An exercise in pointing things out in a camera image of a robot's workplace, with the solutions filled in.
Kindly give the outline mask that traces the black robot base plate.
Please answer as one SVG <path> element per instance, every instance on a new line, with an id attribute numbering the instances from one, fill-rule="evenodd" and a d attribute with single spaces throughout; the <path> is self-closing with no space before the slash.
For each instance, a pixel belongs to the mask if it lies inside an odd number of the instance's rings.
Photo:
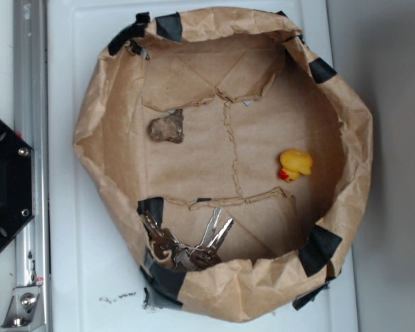
<path id="1" fill-rule="evenodd" d="M 33 217 L 33 149 L 0 119 L 0 253 Z"/>

